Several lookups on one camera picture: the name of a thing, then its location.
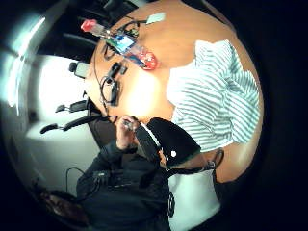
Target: black beanie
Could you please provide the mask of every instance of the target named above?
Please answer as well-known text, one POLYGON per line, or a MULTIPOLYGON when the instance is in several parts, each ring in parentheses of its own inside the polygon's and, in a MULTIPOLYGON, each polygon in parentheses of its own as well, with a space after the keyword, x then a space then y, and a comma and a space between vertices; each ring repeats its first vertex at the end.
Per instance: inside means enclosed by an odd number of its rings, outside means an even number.
POLYGON ((163 148, 167 167, 183 164, 200 152, 200 146, 194 139, 178 125, 153 117, 146 124, 163 148))

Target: red component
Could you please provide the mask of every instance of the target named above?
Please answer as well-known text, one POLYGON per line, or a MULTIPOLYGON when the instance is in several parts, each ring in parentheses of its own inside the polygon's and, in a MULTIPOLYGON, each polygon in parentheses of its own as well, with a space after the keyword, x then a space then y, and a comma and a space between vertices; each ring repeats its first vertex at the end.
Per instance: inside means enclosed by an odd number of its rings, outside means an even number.
POLYGON ((96 23, 97 21, 95 19, 87 19, 83 22, 80 28, 84 32, 89 32, 96 25, 96 23))
POLYGON ((140 59, 145 64, 145 67, 143 68, 145 70, 152 70, 157 66, 157 59, 152 52, 140 54, 140 59))

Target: small screen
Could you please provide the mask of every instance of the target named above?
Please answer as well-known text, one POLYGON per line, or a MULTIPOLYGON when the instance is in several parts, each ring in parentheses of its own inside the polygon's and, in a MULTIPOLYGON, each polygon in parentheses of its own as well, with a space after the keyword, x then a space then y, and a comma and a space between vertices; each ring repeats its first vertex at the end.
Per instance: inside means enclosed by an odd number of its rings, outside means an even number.
POLYGON ((126 49, 134 43, 134 41, 127 36, 117 36, 116 41, 117 41, 116 49, 120 53, 124 53, 126 49))

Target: white striped towel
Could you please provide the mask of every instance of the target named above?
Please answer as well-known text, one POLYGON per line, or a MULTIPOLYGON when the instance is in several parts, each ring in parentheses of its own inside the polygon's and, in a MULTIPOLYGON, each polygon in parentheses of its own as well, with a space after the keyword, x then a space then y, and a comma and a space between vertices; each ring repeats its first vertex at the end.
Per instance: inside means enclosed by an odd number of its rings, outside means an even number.
POLYGON ((256 82, 228 40, 197 40, 194 60, 170 71, 167 99, 175 106, 171 121, 201 152, 248 142, 259 119, 256 82))

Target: black jacket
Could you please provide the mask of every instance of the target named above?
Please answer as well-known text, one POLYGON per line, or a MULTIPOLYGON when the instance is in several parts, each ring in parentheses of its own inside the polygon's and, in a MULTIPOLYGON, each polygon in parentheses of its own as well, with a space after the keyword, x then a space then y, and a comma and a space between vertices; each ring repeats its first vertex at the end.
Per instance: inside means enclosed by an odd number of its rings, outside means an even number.
POLYGON ((104 146, 77 183, 77 198, 94 230, 169 230, 167 221, 168 185, 164 170, 158 168, 146 188, 139 186, 155 165, 136 155, 121 166, 122 155, 116 141, 104 146), (99 173, 110 177, 100 180, 99 173))

